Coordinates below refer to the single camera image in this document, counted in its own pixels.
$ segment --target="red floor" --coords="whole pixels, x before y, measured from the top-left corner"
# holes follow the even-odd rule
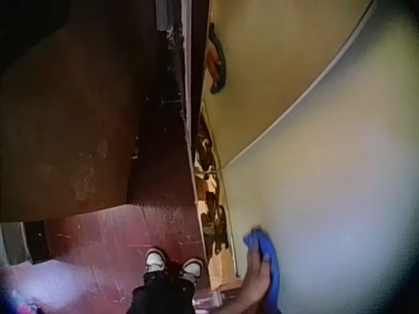
[[[132,164],[128,201],[137,205],[46,221],[56,259],[6,269],[9,288],[46,313],[125,313],[152,245],[178,263],[204,258],[183,125],[176,108],[166,113],[159,115],[165,128],[147,122],[153,136],[140,141]],[[198,289],[206,287],[208,273]]]

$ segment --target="yellow wall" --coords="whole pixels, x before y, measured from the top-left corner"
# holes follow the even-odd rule
[[[221,165],[283,114],[327,67],[369,0],[214,0],[227,59],[224,90],[204,101]]]
[[[278,253],[284,313],[366,313],[388,299],[418,253],[418,30],[406,14],[384,11],[223,172],[238,270],[246,269],[242,236],[260,224]],[[254,85],[252,101],[265,83]],[[275,80],[279,90],[284,84]]]

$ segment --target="shoe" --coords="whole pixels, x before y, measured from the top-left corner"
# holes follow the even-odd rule
[[[166,270],[166,259],[162,251],[156,248],[149,249],[145,254],[145,272]]]
[[[195,286],[199,278],[201,278],[203,268],[204,263],[201,260],[191,258],[183,264],[179,278],[188,280]]]

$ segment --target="hand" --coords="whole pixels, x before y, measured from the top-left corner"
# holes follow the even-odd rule
[[[267,292],[270,284],[270,259],[265,255],[261,260],[259,246],[252,242],[247,252],[247,271],[244,277],[239,298],[251,306],[259,302]]]

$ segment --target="blue cloth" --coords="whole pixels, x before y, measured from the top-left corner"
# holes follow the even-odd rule
[[[269,313],[281,313],[278,309],[278,294],[280,293],[280,267],[276,257],[276,251],[269,235],[260,228],[255,228],[243,238],[244,244],[250,247],[251,242],[259,244],[261,258],[268,255],[270,258],[270,285],[266,293],[265,306]]]

